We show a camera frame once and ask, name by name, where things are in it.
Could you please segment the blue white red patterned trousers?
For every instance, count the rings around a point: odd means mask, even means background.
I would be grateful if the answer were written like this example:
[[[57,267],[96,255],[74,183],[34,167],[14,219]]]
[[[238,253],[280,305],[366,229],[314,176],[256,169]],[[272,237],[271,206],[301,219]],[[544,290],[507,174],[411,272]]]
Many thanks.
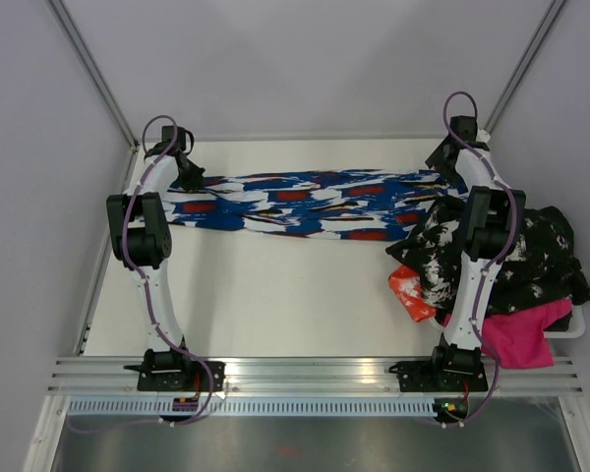
[[[434,170],[314,170],[206,177],[196,192],[172,185],[162,202],[167,221],[187,227],[395,242],[437,199],[466,191]]]

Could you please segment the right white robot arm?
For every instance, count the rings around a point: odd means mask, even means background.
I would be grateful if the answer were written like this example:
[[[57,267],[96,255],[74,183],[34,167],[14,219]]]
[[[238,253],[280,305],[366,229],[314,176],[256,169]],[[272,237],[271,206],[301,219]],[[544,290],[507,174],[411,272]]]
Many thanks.
[[[491,292],[519,236],[526,196],[496,170],[488,146],[478,141],[475,117],[453,116],[444,123],[447,136],[427,165],[469,191],[454,237],[461,265],[454,306],[438,347],[442,356],[428,367],[430,381],[450,389],[480,363]]]

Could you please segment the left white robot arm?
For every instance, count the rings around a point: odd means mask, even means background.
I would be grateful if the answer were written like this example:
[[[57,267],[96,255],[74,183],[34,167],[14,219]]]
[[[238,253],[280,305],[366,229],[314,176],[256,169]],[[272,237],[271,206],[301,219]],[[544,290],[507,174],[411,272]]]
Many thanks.
[[[147,349],[156,355],[173,352],[186,356],[185,337],[168,282],[172,235],[163,196],[173,185],[185,192],[202,190],[205,170],[189,159],[194,135],[167,115],[158,115],[148,124],[157,120],[170,123],[161,128],[157,144],[143,147],[142,173],[125,191],[106,199],[106,212],[114,257],[130,272],[140,291],[147,320]]]

